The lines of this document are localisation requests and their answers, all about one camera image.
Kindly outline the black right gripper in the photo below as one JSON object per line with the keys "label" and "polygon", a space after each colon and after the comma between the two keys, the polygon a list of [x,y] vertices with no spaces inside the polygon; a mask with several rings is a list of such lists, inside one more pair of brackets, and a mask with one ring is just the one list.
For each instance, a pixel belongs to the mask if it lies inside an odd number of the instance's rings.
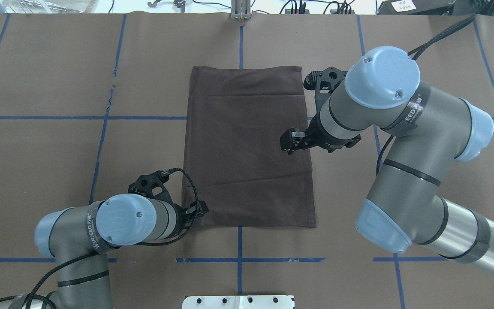
{"label": "black right gripper", "polygon": [[296,128],[290,128],[282,133],[280,143],[286,143],[285,151],[287,155],[316,146],[326,149],[328,153],[332,153],[336,149],[343,147],[351,148],[361,140],[360,134],[347,139],[339,139],[332,136],[324,130],[323,121],[320,119],[324,102],[331,98],[331,94],[343,82],[346,73],[337,68],[329,67],[322,71],[310,72],[306,76],[303,86],[306,90],[314,91],[314,104],[317,113],[304,132],[298,131]]}

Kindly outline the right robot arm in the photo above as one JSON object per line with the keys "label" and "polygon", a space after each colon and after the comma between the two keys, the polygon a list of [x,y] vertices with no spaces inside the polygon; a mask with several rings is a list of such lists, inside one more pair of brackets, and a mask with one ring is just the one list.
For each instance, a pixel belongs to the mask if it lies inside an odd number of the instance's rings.
{"label": "right robot arm", "polygon": [[311,72],[304,88],[316,93],[317,112],[305,131],[281,135],[288,154],[351,148],[373,125],[395,139],[355,220],[362,236],[394,254],[417,244],[494,275],[494,221],[437,195],[453,162],[489,145],[486,111],[423,82],[417,62],[394,46],[368,51],[347,72]]}

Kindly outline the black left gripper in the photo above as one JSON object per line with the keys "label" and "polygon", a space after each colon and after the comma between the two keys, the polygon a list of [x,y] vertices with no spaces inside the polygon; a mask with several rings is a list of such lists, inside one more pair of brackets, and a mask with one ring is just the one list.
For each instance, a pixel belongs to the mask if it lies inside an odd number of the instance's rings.
{"label": "black left gripper", "polygon": [[208,213],[208,206],[205,201],[196,200],[187,208],[173,202],[170,192],[164,186],[172,173],[173,171],[155,171],[151,174],[141,175],[129,185],[128,193],[167,202],[173,208],[177,221],[181,224],[188,224],[203,217]]}

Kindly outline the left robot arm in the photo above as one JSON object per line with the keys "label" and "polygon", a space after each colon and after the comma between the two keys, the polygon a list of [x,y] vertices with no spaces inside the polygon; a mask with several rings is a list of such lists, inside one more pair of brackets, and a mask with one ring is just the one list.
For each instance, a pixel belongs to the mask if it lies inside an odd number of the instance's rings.
{"label": "left robot arm", "polygon": [[0,298],[0,309],[112,309],[108,253],[129,245],[173,244],[208,212],[196,190],[187,207],[172,201],[164,184],[176,171],[141,175],[127,194],[44,216],[35,243],[57,266],[29,293]]}

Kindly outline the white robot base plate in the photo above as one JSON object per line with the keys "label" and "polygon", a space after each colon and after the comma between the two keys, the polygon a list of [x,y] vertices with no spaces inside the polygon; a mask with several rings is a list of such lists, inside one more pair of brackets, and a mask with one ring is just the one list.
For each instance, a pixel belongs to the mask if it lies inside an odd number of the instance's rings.
{"label": "white robot base plate", "polygon": [[295,309],[292,295],[220,295],[186,297],[183,309]]}

